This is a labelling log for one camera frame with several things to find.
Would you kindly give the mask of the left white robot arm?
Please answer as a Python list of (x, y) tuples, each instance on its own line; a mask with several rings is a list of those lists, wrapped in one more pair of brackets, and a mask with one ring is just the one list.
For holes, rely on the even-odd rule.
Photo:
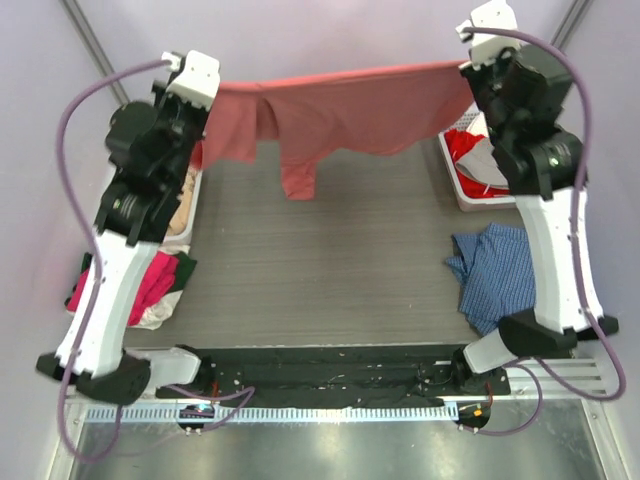
[(105, 144), (115, 174), (89, 229), (98, 251), (64, 340), (36, 362), (41, 374), (67, 379), (80, 394), (117, 406), (170, 385), (200, 399), (213, 385), (211, 366), (191, 347), (123, 347), (137, 292), (178, 209), (217, 94), (175, 82), (157, 82), (152, 91), (153, 102), (128, 103), (110, 119)]

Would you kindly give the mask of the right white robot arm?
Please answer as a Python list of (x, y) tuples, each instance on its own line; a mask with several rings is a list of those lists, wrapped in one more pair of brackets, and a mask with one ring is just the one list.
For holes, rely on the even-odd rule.
[(461, 74), (524, 222), (535, 280), (533, 306), (502, 317), (496, 330), (454, 353), (453, 386), (472, 395), (486, 385), (488, 372), (610, 337), (619, 321), (604, 313), (591, 277), (587, 193), (574, 185), (583, 145), (557, 122), (573, 84), (569, 71), (525, 45), (506, 47), (482, 66), (467, 64)]

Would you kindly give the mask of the salmon pink t shirt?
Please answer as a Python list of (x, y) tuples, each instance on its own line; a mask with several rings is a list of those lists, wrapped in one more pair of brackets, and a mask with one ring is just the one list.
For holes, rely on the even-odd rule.
[(311, 200), (317, 164), (334, 151), (399, 153), (452, 126), (471, 103), (456, 61), (224, 82), (191, 163), (252, 162), (259, 142), (275, 141), (286, 197)]

